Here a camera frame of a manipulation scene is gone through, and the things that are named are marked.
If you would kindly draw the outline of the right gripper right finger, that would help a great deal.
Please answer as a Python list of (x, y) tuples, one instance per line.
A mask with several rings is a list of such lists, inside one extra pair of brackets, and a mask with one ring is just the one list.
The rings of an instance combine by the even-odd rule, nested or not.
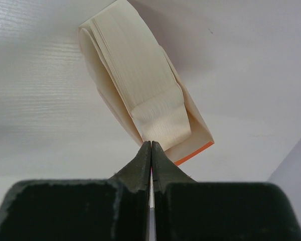
[(268, 182), (196, 182), (152, 142), (156, 240), (301, 240), (285, 193)]

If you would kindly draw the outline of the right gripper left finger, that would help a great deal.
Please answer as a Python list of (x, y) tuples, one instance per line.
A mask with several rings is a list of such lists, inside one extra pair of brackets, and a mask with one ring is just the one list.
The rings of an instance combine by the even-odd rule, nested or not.
[(151, 144), (109, 179), (24, 180), (0, 206), (0, 240), (148, 240)]

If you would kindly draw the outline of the coffee filter pack orange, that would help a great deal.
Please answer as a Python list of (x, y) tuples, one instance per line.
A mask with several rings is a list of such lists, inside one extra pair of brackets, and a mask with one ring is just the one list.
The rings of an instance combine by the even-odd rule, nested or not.
[(128, 1), (82, 23), (78, 37), (100, 96), (137, 144), (158, 142), (176, 165), (214, 144), (165, 50)]

